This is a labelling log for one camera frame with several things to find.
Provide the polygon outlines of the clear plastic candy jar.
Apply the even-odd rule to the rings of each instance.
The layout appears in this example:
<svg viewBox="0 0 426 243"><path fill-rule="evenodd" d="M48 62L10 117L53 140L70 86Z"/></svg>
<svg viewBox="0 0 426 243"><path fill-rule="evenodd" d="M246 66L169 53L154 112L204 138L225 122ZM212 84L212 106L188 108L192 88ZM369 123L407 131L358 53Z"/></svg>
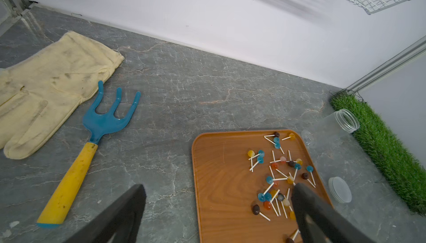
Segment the clear plastic candy jar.
<svg viewBox="0 0 426 243"><path fill-rule="evenodd" d="M301 138L309 148L319 148L339 140L360 128L357 117L347 109L335 111L301 132Z"/></svg>

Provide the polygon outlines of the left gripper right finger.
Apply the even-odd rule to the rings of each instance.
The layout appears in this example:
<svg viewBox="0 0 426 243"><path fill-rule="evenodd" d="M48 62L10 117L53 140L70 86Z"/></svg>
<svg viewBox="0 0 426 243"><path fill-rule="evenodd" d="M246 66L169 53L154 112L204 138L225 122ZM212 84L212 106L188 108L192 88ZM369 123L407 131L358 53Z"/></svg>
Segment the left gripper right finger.
<svg viewBox="0 0 426 243"><path fill-rule="evenodd" d="M304 243L372 242L305 184L296 184L291 201Z"/></svg>

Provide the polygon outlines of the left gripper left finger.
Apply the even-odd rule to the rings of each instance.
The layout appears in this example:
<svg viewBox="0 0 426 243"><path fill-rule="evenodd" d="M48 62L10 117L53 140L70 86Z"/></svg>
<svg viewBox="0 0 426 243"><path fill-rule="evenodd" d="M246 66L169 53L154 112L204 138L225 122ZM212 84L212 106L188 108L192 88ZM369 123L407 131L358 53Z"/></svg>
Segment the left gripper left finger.
<svg viewBox="0 0 426 243"><path fill-rule="evenodd" d="M133 185L68 243L135 243L146 204L142 184Z"/></svg>

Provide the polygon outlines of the clear plastic jar lid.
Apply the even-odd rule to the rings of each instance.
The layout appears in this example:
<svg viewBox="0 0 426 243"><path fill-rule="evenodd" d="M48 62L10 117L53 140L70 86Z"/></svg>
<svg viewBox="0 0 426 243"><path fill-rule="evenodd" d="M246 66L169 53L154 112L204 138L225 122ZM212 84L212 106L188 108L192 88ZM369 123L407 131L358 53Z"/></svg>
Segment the clear plastic jar lid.
<svg viewBox="0 0 426 243"><path fill-rule="evenodd" d="M339 176L329 178L328 185L333 197L342 204L352 201L352 193L347 183Z"/></svg>

